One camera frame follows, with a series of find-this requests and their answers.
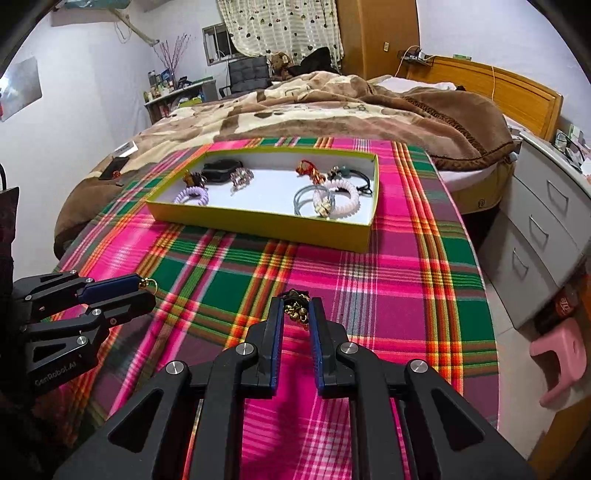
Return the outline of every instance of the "white drawer cabinet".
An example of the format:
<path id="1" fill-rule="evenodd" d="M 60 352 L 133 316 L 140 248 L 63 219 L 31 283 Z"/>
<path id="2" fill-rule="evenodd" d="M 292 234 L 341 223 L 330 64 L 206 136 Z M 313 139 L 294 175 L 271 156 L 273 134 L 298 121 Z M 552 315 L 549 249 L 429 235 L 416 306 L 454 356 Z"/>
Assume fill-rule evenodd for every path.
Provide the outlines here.
<path id="1" fill-rule="evenodd" d="M 483 270 L 499 294 L 515 328 L 529 320 L 557 289 L 527 240 L 499 212 L 481 251 Z"/>
<path id="2" fill-rule="evenodd" d="M 591 239 L 591 186 L 556 149 L 530 134 L 478 252 L 515 328 L 563 286 Z"/>

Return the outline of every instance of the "patterned blanket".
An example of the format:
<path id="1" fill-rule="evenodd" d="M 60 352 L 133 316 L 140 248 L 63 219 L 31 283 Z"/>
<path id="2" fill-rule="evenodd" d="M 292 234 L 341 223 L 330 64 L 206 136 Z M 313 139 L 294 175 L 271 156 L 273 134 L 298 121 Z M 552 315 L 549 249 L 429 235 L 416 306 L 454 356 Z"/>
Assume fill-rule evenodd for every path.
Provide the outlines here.
<path id="1" fill-rule="evenodd" d="M 64 440 L 84 441 L 172 359 L 209 361 L 242 342 L 248 326 L 266 318 L 270 298 L 290 288 L 321 297 L 327 317 L 381 358 L 426 359 L 494 424 L 498 363 L 482 277 L 423 150 L 375 140 L 264 140 L 379 156 L 380 198 L 368 254 L 152 218 L 144 198 L 167 175 L 206 150 L 261 141 L 169 155 L 133 181 L 69 249 L 63 270 L 96 279 L 137 272 L 156 279 L 160 289 L 153 314 L 111 330 L 97 368 L 41 403 Z M 246 402 L 242 478 L 349 479 L 348 401 L 316 396 L 308 334 L 288 321 L 284 335 L 276 398 Z"/>
<path id="2" fill-rule="evenodd" d="M 354 76 L 301 75 L 237 99 L 176 110 L 134 137 L 122 177 L 99 180 L 110 155 L 72 191 L 56 223 L 58 258 L 124 185 L 169 153 L 213 141 L 256 137 L 360 137 L 425 149 L 443 170 L 479 170 L 514 149 L 498 107 L 470 92 L 416 88 L 399 94 Z"/>

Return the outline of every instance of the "silver bolt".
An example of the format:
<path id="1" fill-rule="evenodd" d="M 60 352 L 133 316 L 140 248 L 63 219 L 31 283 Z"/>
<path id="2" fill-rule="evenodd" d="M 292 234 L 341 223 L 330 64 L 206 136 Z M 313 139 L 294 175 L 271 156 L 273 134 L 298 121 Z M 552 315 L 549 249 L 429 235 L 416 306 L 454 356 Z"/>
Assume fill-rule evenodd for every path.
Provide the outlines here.
<path id="1" fill-rule="evenodd" d="M 359 351 L 359 345 L 353 342 L 341 343 L 340 351 L 346 353 L 347 355 L 351 355 L 352 353 L 357 353 Z"/>
<path id="2" fill-rule="evenodd" d="M 423 374 L 428 370 L 429 366 L 424 360 L 413 360 L 410 362 L 410 370 L 416 374 Z"/>
<path id="3" fill-rule="evenodd" d="M 184 365 L 182 362 L 178 360 L 173 360 L 166 366 L 167 373 L 171 375 L 178 375 L 180 372 L 184 370 Z"/>
<path id="4" fill-rule="evenodd" d="M 239 343 L 236 347 L 236 353 L 238 355 L 250 355 L 255 351 L 255 348 L 251 343 Z"/>

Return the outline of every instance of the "teddy bear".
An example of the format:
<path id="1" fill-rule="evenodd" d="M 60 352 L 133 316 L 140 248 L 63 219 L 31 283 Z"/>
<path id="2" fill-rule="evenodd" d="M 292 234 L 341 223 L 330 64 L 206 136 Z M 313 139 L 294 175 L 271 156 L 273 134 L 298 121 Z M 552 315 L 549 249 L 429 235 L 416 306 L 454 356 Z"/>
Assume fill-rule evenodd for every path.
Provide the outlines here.
<path id="1" fill-rule="evenodd" d="M 280 51 L 271 56 L 271 67 L 273 69 L 272 80 L 275 82 L 282 82 L 293 78 L 288 72 L 288 67 L 293 67 L 294 63 L 291 58 L 284 52 Z"/>

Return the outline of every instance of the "yellow-green box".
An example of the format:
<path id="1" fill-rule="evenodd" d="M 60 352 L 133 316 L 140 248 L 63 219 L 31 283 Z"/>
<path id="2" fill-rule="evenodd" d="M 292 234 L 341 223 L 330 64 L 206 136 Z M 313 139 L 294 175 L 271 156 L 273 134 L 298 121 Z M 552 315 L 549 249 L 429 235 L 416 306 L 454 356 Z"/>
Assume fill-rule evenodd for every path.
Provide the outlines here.
<path id="1" fill-rule="evenodd" d="M 185 188 L 184 171 L 163 181 L 148 196 L 147 205 L 156 220 L 185 225 L 197 225 L 229 232 L 249 233 L 270 238 L 301 242 L 365 253 L 379 195 L 378 157 L 375 154 L 351 150 L 261 146 L 237 150 L 207 150 L 187 168 L 199 171 L 204 163 L 220 158 L 241 160 L 254 172 L 254 179 L 243 190 L 230 193 L 230 182 L 208 185 L 207 206 L 174 204 L 174 198 Z M 358 211 L 341 219 L 318 218 L 311 205 L 312 192 L 304 194 L 309 200 L 301 208 L 302 216 L 294 214 L 296 191 L 311 181 L 299 176 L 295 169 L 301 160 L 309 160 L 325 174 L 333 166 L 347 165 L 370 178 L 373 195 L 360 196 Z M 362 178 L 353 176 L 355 186 L 363 186 Z M 336 195 L 336 202 L 346 202 L 348 196 Z"/>

